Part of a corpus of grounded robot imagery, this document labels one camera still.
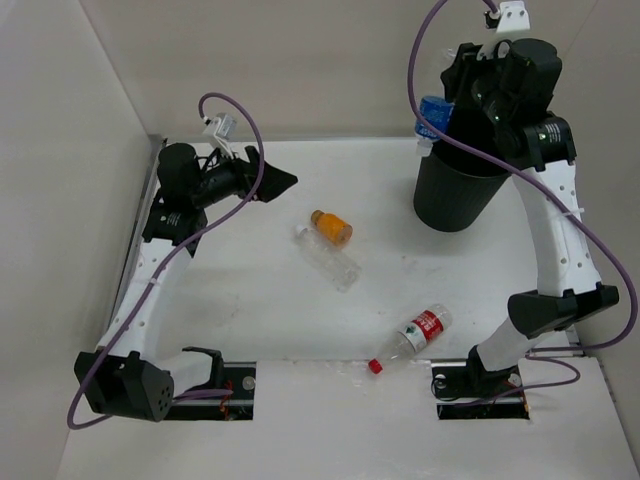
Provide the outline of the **blue label water bottle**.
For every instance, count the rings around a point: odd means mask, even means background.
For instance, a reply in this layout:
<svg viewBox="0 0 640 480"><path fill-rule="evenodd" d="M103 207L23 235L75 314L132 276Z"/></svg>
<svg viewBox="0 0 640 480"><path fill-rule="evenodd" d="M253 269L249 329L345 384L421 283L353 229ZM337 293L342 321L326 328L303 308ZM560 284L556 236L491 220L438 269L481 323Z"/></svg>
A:
<svg viewBox="0 0 640 480"><path fill-rule="evenodd" d="M436 130L445 133L448 129L449 121L453 113L454 105L447 102L443 97L426 95L419 105L422 117ZM419 120L414 126L416 137L416 154L419 157L427 157L440 137L431 129L426 127Z"/></svg>

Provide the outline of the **orange juice bottle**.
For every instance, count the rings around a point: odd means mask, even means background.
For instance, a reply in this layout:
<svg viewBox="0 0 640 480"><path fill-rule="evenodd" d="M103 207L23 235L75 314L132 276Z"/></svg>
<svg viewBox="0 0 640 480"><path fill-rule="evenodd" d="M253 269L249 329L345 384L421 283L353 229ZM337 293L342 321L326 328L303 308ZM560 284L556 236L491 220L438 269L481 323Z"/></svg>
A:
<svg viewBox="0 0 640 480"><path fill-rule="evenodd" d="M345 246L353 235L353 227L335 214L315 210L310 220L316 230L337 247Z"/></svg>

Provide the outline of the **clear crushed plastic bottle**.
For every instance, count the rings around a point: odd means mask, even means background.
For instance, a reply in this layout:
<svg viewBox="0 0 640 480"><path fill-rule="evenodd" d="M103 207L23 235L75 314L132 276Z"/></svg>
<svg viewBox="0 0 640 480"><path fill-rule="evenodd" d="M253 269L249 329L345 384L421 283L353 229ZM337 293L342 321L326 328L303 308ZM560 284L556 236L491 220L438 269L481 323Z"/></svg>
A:
<svg viewBox="0 0 640 480"><path fill-rule="evenodd" d="M359 279L360 266L316 230L297 225L294 240L304 259L337 291L347 292Z"/></svg>

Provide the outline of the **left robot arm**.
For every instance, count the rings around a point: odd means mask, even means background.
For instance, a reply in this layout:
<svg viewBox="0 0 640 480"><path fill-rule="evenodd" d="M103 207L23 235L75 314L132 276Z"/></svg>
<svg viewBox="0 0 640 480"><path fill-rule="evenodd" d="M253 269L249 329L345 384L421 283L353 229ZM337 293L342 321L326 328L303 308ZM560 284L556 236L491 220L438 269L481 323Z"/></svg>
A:
<svg viewBox="0 0 640 480"><path fill-rule="evenodd" d="M206 208L230 196L270 202L297 184L295 175L260 157L253 146L246 156L221 148L201 157L188 143L173 143L158 156L159 188L153 199L133 277L107 332L90 352L78 354L76 395L99 420L124 417L164 420L178 402L227 398L217 350L188 346L169 359L156 354L171 291L192 259L202 236L213 228Z"/></svg>

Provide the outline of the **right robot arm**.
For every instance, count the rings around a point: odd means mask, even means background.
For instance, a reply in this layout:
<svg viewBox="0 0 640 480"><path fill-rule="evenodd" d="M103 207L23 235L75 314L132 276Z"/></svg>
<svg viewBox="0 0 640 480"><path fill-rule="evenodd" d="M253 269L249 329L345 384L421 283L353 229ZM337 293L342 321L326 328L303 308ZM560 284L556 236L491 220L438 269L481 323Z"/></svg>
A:
<svg viewBox="0 0 640 480"><path fill-rule="evenodd" d="M448 101L490 122L492 143L523 203L537 262L536 288L509 298L506 320L471 349L464 367L436 375L452 397L498 394L519 360L546 337L619 302L577 226L573 136L548 109L561 70L552 44L521 38L491 49L462 44L441 75Z"/></svg>

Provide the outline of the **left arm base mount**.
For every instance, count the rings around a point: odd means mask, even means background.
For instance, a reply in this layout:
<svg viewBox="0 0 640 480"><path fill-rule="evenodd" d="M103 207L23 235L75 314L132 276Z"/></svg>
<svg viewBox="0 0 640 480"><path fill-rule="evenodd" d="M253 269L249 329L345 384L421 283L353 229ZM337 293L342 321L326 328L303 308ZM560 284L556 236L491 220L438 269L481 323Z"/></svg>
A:
<svg viewBox="0 0 640 480"><path fill-rule="evenodd" d="M220 351L188 348L212 360L210 378L177 396L167 421L251 421L257 384L256 362L227 362Z"/></svg>

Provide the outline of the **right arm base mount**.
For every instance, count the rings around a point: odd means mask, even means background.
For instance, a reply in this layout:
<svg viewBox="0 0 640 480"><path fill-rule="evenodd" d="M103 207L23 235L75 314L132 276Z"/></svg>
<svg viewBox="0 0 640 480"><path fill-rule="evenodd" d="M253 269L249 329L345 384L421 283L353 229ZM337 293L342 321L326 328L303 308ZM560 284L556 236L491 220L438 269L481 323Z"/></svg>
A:
<svg viewBox="0 0 640 480"><path fill-rule="evenodd" d="M431 393L439 420L528 420L517 366L476 379L465 360L431 363Z"/></svg>

